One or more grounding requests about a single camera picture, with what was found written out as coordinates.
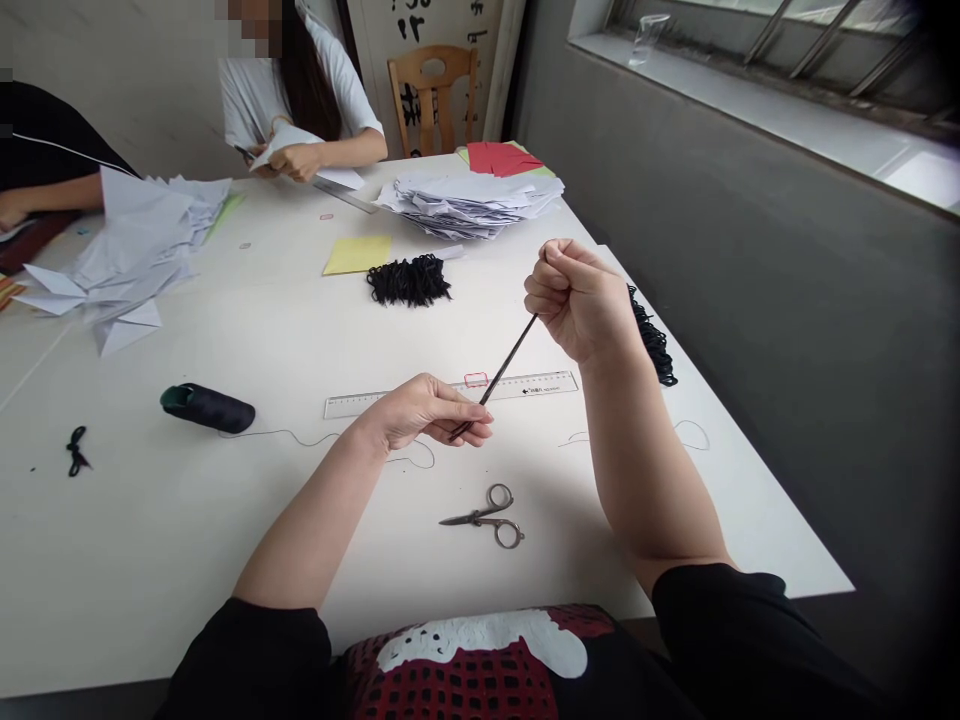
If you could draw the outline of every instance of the gray wall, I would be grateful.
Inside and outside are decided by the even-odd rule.
[[[887,679],[956,507],[957,226],[568,46],[573,5],[530,4],[516,139],[859,588],[827,635]]]

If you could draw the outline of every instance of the ruler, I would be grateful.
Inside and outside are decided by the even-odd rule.
[[[313,186],[317,190],[322,190],[327,193],[327,195],[332,195],[338,200],[343,200],[343,202],[348,205],[353,205],[357,210],[363,210],[367,215],[373,215],[380,208],[378,208],[373,203],[368,203],[366,200],[361,200],[360,198],[353,197],[350,192],[350,188],[344,187],[343,185],[338,185],[335,182],[329,180],[323,180],[322,178],[317,180]]]
[[[487,389],[485,383],[479,385],[470,383],[468,386],[467,383],[463,382],[451,385],[451,387],[474,402],[479,402]],[[493,389],[490,400],[556,395],[562,392],[576,392],[579,389],[577,379],[569,370],[539,375],[520,375],[501,378],[497,387]],[[332,420],[338,417],[356,417],[386,394],[386,392],[375,392],[327,398],[327,402],[323,406],[323,418],[324,420]]]

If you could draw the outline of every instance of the chair back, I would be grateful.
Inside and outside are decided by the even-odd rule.
[[[443,72],[439,75],[425,75],[423,66],[431,60],[443,63]],[[403,103],[400,100],[400,84],[409,83],[420,98],[420,154],[434,154],[434,130],[440,129],[440,149],[452,153],[456,149],[453,131],[453,109],[450,90],[453,83],[464,75],[470,76],[467,92],[467,142],[473,142],[473,98],[477,84],[477,49],[466,50],[453,45],[431,45],[409,52],[402,57],[388,60],[390,82],[393,84],[393,102],[397,109],[397,123],[400,125],[400,139],[403,142],[403,156],[410,157],[410,140],[407,137],[407,123],[404,121]],[[434,93],[436,93],[437,116],[434,119]]]

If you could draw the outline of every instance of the white t-shirt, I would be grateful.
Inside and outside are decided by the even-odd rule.
[[[340,139],[359,135],[364,128],[383,134],[367,95],[343,45],[329,30],[306,17],[307,30],[317,43],[320,61],[343,117]],[[293,124],[283,85],[270,58],[231,58],[220,61],[223,121],[228,145],[249,148],[273,137],[278,118]]]

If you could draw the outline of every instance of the long hair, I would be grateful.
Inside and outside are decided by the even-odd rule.
[[[276,69],[294,124],[327,141],[340,139],[343,117],[337,96],[321,67],[317,45],[297,10],[297,0],[282,0],[280,57]]]

